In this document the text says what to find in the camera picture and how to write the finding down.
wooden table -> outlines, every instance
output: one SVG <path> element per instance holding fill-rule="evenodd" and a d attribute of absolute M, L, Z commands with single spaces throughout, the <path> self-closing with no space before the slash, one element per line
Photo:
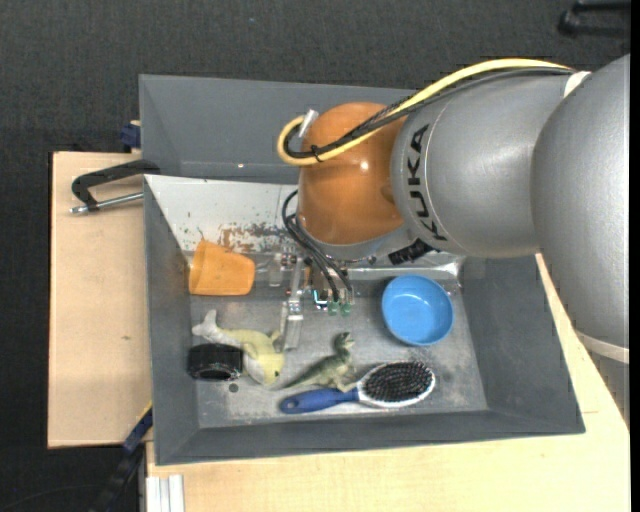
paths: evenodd
<path fill-rule="evenodd" d="M 150 398 L 141 204 L 67 212 L 73 177 L 136 158 L 53 158 L 52 448 L 121 442 Z M 156 466 L 150 441 L 148 474 L 183 474 L 187 512 L 630 510 L 629 431 L 538 262 L 585 434 L 180 466 Z"/>

green led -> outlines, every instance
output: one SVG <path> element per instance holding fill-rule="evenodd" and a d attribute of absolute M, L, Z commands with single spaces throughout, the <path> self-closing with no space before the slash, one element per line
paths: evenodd
<path fill-rule="evenodd" d="M 331 301 L 327 306 L 327 311 L 329 312 L 330 316 L 335 316 L 338 314 L 339 308 L 340 308 L 340 304 L 338 304 L 337 302 Z"/>
<path fill-rule="evenodd" d="M 351 314 L 351 303 L 345 302 L 340 306 L 340 314 L 342 316 L 349 316 Z"/>

brush bristles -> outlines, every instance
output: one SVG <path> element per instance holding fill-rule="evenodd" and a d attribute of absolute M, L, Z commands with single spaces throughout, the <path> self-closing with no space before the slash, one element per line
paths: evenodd
<path fill-rule="evenodd" d="M 405 402 L 421 397 L 433 384 L 433 372 L 421 362 L 390 363 L 369 375 L 364 393 L 379 402 Z"/>

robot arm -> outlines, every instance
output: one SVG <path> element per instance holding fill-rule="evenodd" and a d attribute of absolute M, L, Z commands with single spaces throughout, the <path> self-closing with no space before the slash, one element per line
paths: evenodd
<path fill-rule="evenodd" d="M 342 261 L 416 240 L 488 258 L 540 251 L 585 341 L 628 360 L 630 57 L 586 77 L 521 65 L 445 91 L 478 73 L 467 68 L 373 117 L 328 111 L 300 152 L 286 150 L 292 121 L 279 148 L 302 167 L 297 221 Z"/>

yellow cable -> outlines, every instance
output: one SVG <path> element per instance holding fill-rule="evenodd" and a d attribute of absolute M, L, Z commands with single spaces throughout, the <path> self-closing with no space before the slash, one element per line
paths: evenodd
<path fill-rule="evenodd" d="M 405 102 L 401 103 L 400 105 L 398 105 L 394 110 L 392 110 L 389 113 L 387 113 L 386 116 L 390 116 L 392 114 L 395 114 L 399 110 L 402 110 L 402 109 L 404 109 L 406 107 L 410 107 L 411 105 L 415 105 L 416 103 L 418 103 L 420 101 L 424 101 L 427 98 L 430 98 L 431 96 L 439 93 L 443 89 L 446 89 L 447 87 L 453 85 L 454 83 L 459 82 L 460 80 L 464 80 L 465 78 L 469 78 L 470 76 L 477 75 L 477 74 L 480 74 L 480 73 L 487 73 L 487 72 L 490 72 L 490 71 L 497 71 L 497 70 L 500 70 L 500 69 L 531 68 L 531 67 L 535 67 L 535 68 L 545 67 L 545 68 L 553 68 L 553 69 L 571 69 L 571 68 L 569 68 L 567 66 L 562 66 L 560 64 L 554 64 L 552 62 L 546 62 L 546 61 L 543 61 L 543 60 L 535 60 L 535 59 L 499 59 L 499 60 L 490 60 L 490 61 L 486 61 L 486 62 L 481 62 L 479 64 L 474 64 L 472 66 L 460 69 L 460 70 L 456 71 L 455 73 L 452 73 L 452 74 L 450 74 L 450 75 L 438 80 L 437 82 L 429 85 L 428 87 L 425 87 L 418 94 L 416 94 L 412 98 L 409 98 L 407 101 L 405 101 Z M 285 127 L 282 129 L 282 131 L 280 132 L 280 135 L 278 136 L 278 143 L 277 143 L 277 150 L 278 150 L 278 155 L 280 156 L 280 158 L 285 163 L 288 163 L 290 165 L 297 165 L 297 166 L 301 166 L 301 167 L 304 167 L 304 166 L 307 166 L 307 165 L 313 165 L 313 164 L 317 163 L 318 160 L 316 159 L 315 156 L 303 157 L 303 158 L 295 158 L 295 157 L 292 157 L 292 156 L 288 155 L 287 152 L 285 151 L 285 139 L 286 139 L 287 134 L 295 126 L 298 126 L 300 123 L 302 123 L 303 119 L 304 119 L 304 116 L 299 116 L 299 117 L 296 117 L 295 119 L 292 119 L 289 123 L 287 123 L 285 125 Z M 330 160 L 331 158 L 334 158 L 334 157 L 340 155 L 341 153 L 344 153 L 348 149 L 351 149 L 352 147 L 357 146 L 358 144 L 364 142 L 369 137 L 373 137 L 373 135 L 375 135 L 382 128 L 383 127 L 377 128 L 376 130 L 372 130 L 371 132 L 366 133 L 365 135 L 362 135 L 361 137 L 358 137 L 357 139 L 354 139 L 352 141 L 347 142 L 346 144 L 340 146 L 339 148 L 335 148 L 335 149 L 332 149 L 331 151 L 327 151 L 326 153 L 323 153 L 320 156 L 321 160 L 324 162 L 326 160 Z"/>

